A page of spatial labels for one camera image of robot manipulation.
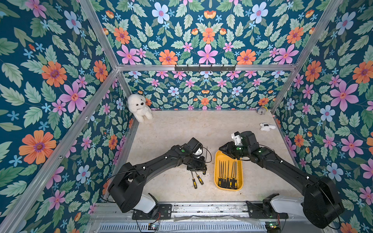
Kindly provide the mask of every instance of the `yellow tray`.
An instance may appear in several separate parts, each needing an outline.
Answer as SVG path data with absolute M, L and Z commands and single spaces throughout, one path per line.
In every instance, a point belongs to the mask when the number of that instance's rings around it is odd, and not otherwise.
M 230 177 L 230 174 L 231 174 L 231 171 L 232 171 L 233 162 L 234 161 L 237 162 L 237 177 L 236 177 L 236 179 L 237 179 L 237 189 L 226 189 L 226 188 L 222 188 L 222 187 L 218 186 L 218 182 L 219 182 L 219 162 L 220 161 L 225 162 L 227 166 L 228 166 L 228 161 L 229 161 L 229 166 L 230 166 L 229 172 L 228 172 L 229 177 Z M 215 154 L 214 182 L 215 182 L 216 187 L 218 187 L 221 190 L 239 191 L 240 189 L 242 189 L 242 187 L 244 186 L 242 161 L 234 160 L 234 159 L 230 158 L 229 156 L 225 155 L 223 152 L 217 151 L 216 154 Z

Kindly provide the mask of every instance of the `stuffed animal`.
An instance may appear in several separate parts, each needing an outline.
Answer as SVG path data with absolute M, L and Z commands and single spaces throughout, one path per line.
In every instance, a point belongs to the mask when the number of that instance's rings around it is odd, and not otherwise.
M 132 94 L 128 97 L 128 109 L 132 112 L 139 122 L 144 122 L 144 117 L 147 119 L 152 119 L 153 114 L 151 109 L 145 104 L 146 99 L 144 96 L 139 94 Z
M 261 131 L 269 131 L 271 129 L 275 129 L 275 125 L 270 125 L 268 123 L 260 123 L 260 130 Z

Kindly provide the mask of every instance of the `orange flower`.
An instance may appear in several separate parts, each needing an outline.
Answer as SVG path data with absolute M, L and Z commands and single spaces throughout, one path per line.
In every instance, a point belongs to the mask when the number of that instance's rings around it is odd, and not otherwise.
M 110 137 L 110 139 L 109 139 L 109 148 L 110 149 L 115 149 L 116 144 L 118 142 L 117 138 L 118 137 L 115 134 Z
M 146 105 L 150 106 L 152 104 L 150 99 L 145 98 L 145 100 L 146 100 L 145 102 Z
M 123 28 L 115 28 L 114 29 L 114 36 L 116 40 L 121 42 L 122 44 L 129 44 L 131 37 L 129 37 L 127 30 L 123 31 Z
M 251 49 L 247 49 L 246 52 L 242 51 L 240 55 L 237 57 L 237 61 L 239 65 L 251 65 L 253 61 L 255 61 L 256 57 L 254 57 L 256 53 L 251 51 Z
M 371 78 L 373 78 L 373 61 L 368 61 L 368 63 L 362 62 L 359 64 L 359 67 L 356 67 L 354 70 L 354 75 L 352 76 L 353 80 L 356 80 L 357 83 L 363 82 L 368 83 Z
M 294 142 L 295 144 L 298 146 L 298 147 L 301 147 L 303 146 L 303 142 L 304 142 L 304 139 L 303 139 L 303 136 L 300 135 L 300 134 L 297 134 L 294 138 Z
M 301 39 L 301 36 L 303 36 L 304 31 L 303 27 L 299 28 L 296 27 L 294 30 L 291 30 L 289 32 L 289 35 L 286 37 L 288 39 L 288 43 L 294 44 L 295 42 L 299 41 Z
M 259 100 L 259 105 L 264 106 L 268 104 L 268 102 L 269 102 L 269 99 L 264 97 L 263 99 Z
M 162 62 L 162 65 L 176 65 L 176 61 L 178 57 L 176 57 L 174 51 L 169 51 L 166 49 L 164 52 L 162 51 L 160 54 L 159 61 Z
M 357 233 L 357 230 L 353 228 L 349 223 L 342 223 L 340 230 L 343 233 Z
M 210 44 L 211 41 L 214 41 L 215 32 L 213 32 L 212 28 L 206 28 L 205 32 L 202 33 L 203 41 L 206 44 Z
M 209 104 L 209 99 L 207 99 L 207 98 L 203 98 L 203 99 L 201 100 L 201 104 L 204 105 L 204 106 L 208 105 L 208 104 Z
M 367 138 L 367 145 L 371 146 L 371 147 L 369 147 L 369 151 L 370 151 L 370 153 L 373 154 L 373 132 L 371 132 L 370 135 L 372 137 L 371 138 Z
M 320 77 L 321 72 L 321 63 L 319 61 L 313 61 L 311 64 L 308 65 L 307 71 L 305 72 L 306 80 L 309 82 L 314 82 L 315 79 Z
M 75 215 L 75 217 L 74 217 L 74 221 L 75 221 L 75 222 L 76 222 L 76 221 L 79 221 L 79 219 L 80 219 L 81 216 L 82 216 L 82 213 L 81 213 L 81 212 L 77 213 L 77 214 Z
M 309 11 L 307 11 L 307 13 L 305 14 L 305 17 L 306 17 L 306 18 L 311 17 L 311 16 L 313 15 L 314 12 L 315 12 L 314 10 L 309 10 Z
M 132 125 L 134 124 L 134 119 L 132 118 L 132 119 L 130 119 L 129 120 L 129 125 L 128 125 L 128 127 L 129 128 L 132 128 Z
M 227 34 L 227 29 L 225 29 L 225 28 L 221 28 L 220 31 L 219 31 L 219 33 L 220 33 L 221 35 L 225 35 L 225 34 Z
M 26 145 L 19 147 L 19 155 L 27 155 L 23 160 L 32 164 L 36 159 L 36 164 L 46 161 L 46 157 L 52 154 L 52 148 L 56 147 L 56 140 L 52 140 L 53 135 L 50 132 L 45 133 L 43 130 L 35 130 L 34 136 L 26 135 L 22 142 Z
M 111 18 L 111 19 L 114 18 L 114 13 L 111 12 L 111 11 L 109 11 L 109 10 L 106 11 L 106 15 L 107 15 L 109 18 Z
M 61 67 L 61 64 L 56 62 L 48 62 L 48 66 L 43 66 L 41 68 L 44 72 L 41 73 L 43 79 L 47 80 L 47 83 L 51 86 L 59 87 L 64 84 L 68 77 L 66 76 L 65 68 Z
M 93 71 L 96 72 L 96 78 L 100 80 L 100 82 L 104 82 L 107 77 L 107 70 L 106 65 L 102 63 L 102 61 L 95 61 L 94 62 Z
M 194 28 L 194 29 L 192 30 L 192 34 L 193 34 L 193 35 L 197 35 L 197 34 L 198 34 L 198 29 Z

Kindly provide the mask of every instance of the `beige floor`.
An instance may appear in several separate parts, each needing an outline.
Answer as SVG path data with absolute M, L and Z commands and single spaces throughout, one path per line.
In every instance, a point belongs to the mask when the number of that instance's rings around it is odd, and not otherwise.
M 252 131 L 257 141 L 274 149 L 293 164 L 280 132 L 260 130 L 260 123 L 275 124 L 270 112 L 265 116 L 255 111 L 154 111 L 152 120 L 140 123 L 128 162 L 139 164 L 167 152 L 173 145 L 187 143 L 192 137 L 208 147 L 212 162 L 207 164 L 207 174 L 201 174 L 204 185 L 192 185 L 191 173 L 186 165 L 167 170 L 149 181 L 143 193 L 150 192 L 159 201 L 258 201 L 272 193 L 301 197 L 286 181 L 258 165 L 244 161 L 244 186 L 240 191 L 224 191 L 214 183 L 214 156 L 218 148 L 232 141 L 231 134 Z

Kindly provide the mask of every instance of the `metal vent grille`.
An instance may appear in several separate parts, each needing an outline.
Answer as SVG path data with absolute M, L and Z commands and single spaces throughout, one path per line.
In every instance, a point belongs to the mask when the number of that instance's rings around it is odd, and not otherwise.
M 148 229 L 148 223 L 140 223 L 142 232 L 154 232 Z M 264 225 L 261 228 L 250 223 L 242 222 L 182 222 L 161 223 L 158 232 L 266 232 Z M 136 223 L 102 223 L 99 233 L 116 233 L 116 232 L 139 232 Z

